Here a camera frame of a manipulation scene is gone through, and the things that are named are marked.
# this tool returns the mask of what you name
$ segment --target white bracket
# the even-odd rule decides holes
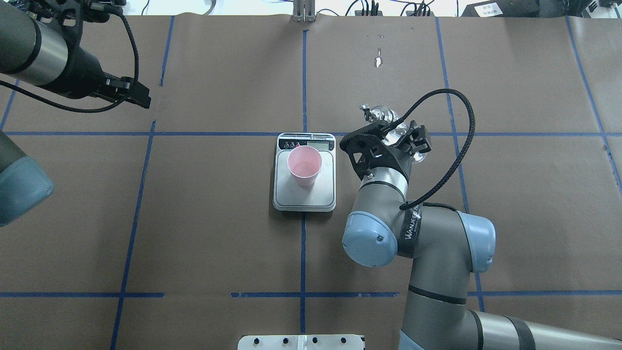
[[[294,0],[294,22],[315,22],[315,0]]]
[[[364,337],[355,334],[243,336],[238,350],[364,350]]]

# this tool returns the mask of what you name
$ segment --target silver weighing plate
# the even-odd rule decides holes
[[[335,208],[335,157],[330,151],[319,150],[322,167],[312,187],[298,185],[287,168],[290,150],[279,151],[275,159],[274,195],[277,210],[298,212],[330,212]]]

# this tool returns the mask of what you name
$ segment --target light blue plastic cover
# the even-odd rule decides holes
[[[397,238],[391,229],[368,212],[348,215],[341,242],[352,260],[367,267],[389,265],[397,254]]]
[[[399,348],[397,350],[424,350],[409,338],[402,330],[399,330]]]
[[[471,249],[473,272],[485,272],[493,263],[496,234],[494,225],[485,217],[458,212]]]
[[[41,203],[54,183],[31,157],[14,161],[0,173],[0,227]]]

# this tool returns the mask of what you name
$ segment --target pink cup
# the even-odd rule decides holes
[[[287,158],[287,168],[296,183],[303,187],[313,186],[322,167],[322,155],[311,146],[294,148]]]

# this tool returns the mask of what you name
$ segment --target clear plastic bottle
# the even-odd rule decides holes
[[[362,110],[369,109],[368,117],[366,117],[368,123],[373,123],[376,120],[386,120],[388,123],[400,119],[400,116],[394,111],[390,110],[387,106],[375,106],[370,108],[368,105],[362,105]],[[395,129],[391,130],[384,138],[383,143],[390,146],[396,143],[402,135],[406,135],[408,132],[408,125],[401,123]],[[419,163],[425,159],[427,153],[415,153],[412,156],[412,160],[415,163]]]

